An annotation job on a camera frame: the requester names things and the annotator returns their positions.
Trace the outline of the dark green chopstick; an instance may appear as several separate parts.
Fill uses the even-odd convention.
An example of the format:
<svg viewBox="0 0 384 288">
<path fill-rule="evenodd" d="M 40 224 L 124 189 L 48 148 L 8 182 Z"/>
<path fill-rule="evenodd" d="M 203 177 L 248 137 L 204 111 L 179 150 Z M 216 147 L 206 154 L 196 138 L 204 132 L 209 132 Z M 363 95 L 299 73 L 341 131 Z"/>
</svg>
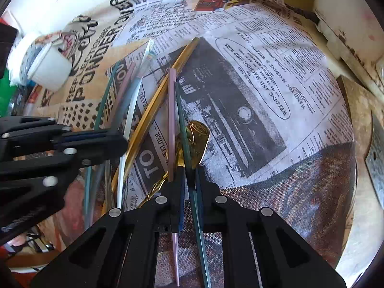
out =
<svg viewBox="0 0 384 288">
<path fill-rule="evenodd" d="M 176 94 L 176 104 L 178 109 L 178 121 L 179 121 L 181 141 L 182 141 L 184 164 L 186 169 L 189 200 L 191 204 L 193 226 L 195 229 L 195 238 L 197 240 L 198 256 L 199 256 L 200 267 L 202 272 L 202 281 L 203 281 L 204 287 L 211 287 L 211 279 L 210 279 L 210 274 L 208 269 L 208 261 L 207 261 L 204 237 L 202 235 L 202 230 L 200 229 L 200 222 L 199 222 L 199 214 L 198 214 L 198 207 L 197 207 L 197 192 L 195 188 L 195 171 L 193 169 L 189 141 L 187 137 L 186 120 L 185 120 L 184 111 L 182 108 L 181 88 L 180 88 L 180 84 L 177 81 L 175 82 L 175 94 Z"/>
</svg>

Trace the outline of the white chopstick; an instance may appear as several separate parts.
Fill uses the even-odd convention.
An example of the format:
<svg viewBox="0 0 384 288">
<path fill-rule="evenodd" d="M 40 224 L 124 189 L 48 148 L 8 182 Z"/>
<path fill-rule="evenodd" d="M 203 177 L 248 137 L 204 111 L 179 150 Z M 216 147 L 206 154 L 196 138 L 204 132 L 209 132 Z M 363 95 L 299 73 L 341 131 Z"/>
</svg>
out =
<svg viewBox="0 0 384 288">
<path fill-rule="evenodd" d="M 139 94 L 139 89 L 141 86 L 143 74 L 148 68 L 150 64 L 150 60 L 152 59 L 152 54 L 150 53 L 150 51 L 152 50 L 153 43 L 154 43 L 153 39 L 150 38 L 148 40 L 148 44 L 146 46 L 143 58 L 141 60 L 141 64 L 133 74 L 133 79 L 131 80 L 131 84 L 124 95 L 124 101 L 122 104 L 124 106 L 123 110 L 125 111 L 126 109 L 128 109 L 127 116 L 126 116 L 126 123 L 124 127 L 124 137 L 126 140 L 129 140 L 130 138 L 133 115 L 134 115 L 135 106 L 137 103 L 137 97 Z M 124 171 L 125 171 L 125 163 L 126 163 L 127 156 L 128 154 L 125 153 L 123 156 L 121 156 L 119 161 L 119 176 L 118 176 L 117 191 L 116 191 L 116 206 L 119 209 L 122 209 L 122 191 L 123 191 Z"/>
</svg>

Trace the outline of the white ribbed cup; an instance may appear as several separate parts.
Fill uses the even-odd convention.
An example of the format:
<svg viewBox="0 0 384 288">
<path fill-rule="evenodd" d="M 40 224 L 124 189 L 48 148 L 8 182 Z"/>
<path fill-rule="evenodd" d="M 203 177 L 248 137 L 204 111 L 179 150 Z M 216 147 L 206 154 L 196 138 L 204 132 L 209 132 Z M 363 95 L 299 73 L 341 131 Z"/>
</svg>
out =
<svg viewBox="0 0 384 288">
<path fill-rule="evenodd" d="M 58 91 L 70 75 L 71 62 L 52 43 L 46 44 L 31 64 L 27 77 L 52 92 Z"/>
</svg>

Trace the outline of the gold chopstick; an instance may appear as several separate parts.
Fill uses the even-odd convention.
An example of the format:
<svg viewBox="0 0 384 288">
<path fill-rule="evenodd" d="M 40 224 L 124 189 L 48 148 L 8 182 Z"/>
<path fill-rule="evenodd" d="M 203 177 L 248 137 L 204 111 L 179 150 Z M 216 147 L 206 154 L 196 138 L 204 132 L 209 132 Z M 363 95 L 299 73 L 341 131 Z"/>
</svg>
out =
<svg viewBox="0 0 384 288">
<path fill-rule="evenodd" d="M 198 38 L 195 37 L 191 42 L 184 47 L 184 50 L 178 58 L 175 60 L 172 68 L 168 72 L 167 75 L 163 77 L 161 84 L 159 85 L 157 91 L 153 95 L 148 107 L 146 108 L 144 115 L 141 117 L 137 128 L 133 132 L 133 136 L 130 138 L 128 142 L 128 148 L 124 155 L 122 156 L 123 160 L 119 164 L 119 169 L 115 172 L 114 177 L 112 179 L 112 189 L 113 192 L 116 193 L 117 207 L 121 207 L 122 205 L 122 189 L 124 180 L 128 177 L 130 168 L 133 166 L 135 158 L 139 153 L 141 144 L 148 133 L 152 122 L 154 121 L 157 112 L 163 104 L 164 99 L 167 96 L 168 85 L 170 83 L 174 83 L 176 81 L 177 76 L 182 71 L 183 67 L 186 65 L 186 62 L 191 57 L 193 51 L 195 50 L 198 44 Z"/>
</svg>

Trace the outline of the gold spoon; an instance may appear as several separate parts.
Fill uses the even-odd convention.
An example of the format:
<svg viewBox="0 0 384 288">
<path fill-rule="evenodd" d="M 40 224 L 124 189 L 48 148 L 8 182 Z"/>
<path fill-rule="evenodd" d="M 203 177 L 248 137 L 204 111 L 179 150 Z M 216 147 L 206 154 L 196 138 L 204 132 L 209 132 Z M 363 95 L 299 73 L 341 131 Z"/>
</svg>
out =
<svg viewBox="0 0 384 288">
<path fill-rule="evenodd" d="M 191 120 L 186 126 L 186 131 L 191 153 L 192 169 L 195 170 L 205 155 L 210 138 L 210 130 L 202 122 Z M 176 166 L 185 166 L 180 134 L 176 137 Z M 153 184 L 150 192 L 138 205 L 138 208 L 142 207 L 146 202 L 148 202 L 148 200 L 153 198 L 155 193 L 160 191 L 166 180 L 168 180 L 168 172 L 164 173 L 162 178 Z"/>
</svg>

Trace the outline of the newspaper print tablecloth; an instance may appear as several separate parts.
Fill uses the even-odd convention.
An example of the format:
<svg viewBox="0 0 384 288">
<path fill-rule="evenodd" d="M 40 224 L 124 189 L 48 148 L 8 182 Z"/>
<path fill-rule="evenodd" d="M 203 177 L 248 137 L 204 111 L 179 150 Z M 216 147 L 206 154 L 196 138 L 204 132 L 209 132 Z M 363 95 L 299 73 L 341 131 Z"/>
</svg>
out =
<svg viewBox="0 0 384 288">
<path fill-rule="evenodd" d="M 67 82 L 39 93 L 33 114 L 76 130 L 111 119 L 123 79 L 146 41 L 133 125 L 185 45 L 199 39 L 178 81 L 186 118 L 205 124 L 206 177 L 244 207 L 274 209 L 330 265 L 342 255 L 354 190 L 354 132 L 335 76 L 284 0 L 108 0 L 62 30 Z"/>
</svg>

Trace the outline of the wooden board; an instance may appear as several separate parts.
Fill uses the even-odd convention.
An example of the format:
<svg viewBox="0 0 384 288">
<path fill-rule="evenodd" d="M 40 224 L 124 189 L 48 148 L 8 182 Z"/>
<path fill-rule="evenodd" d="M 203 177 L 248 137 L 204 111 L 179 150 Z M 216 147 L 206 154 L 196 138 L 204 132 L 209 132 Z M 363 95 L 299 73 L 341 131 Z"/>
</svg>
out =
<svg viewBox="0 0 384 288">
<path fill-rule="evenodd" d="M 357 201 L 383 209 L 383 104 L 360 84 L 337 79 L 355 135 Z"/>
</svg>

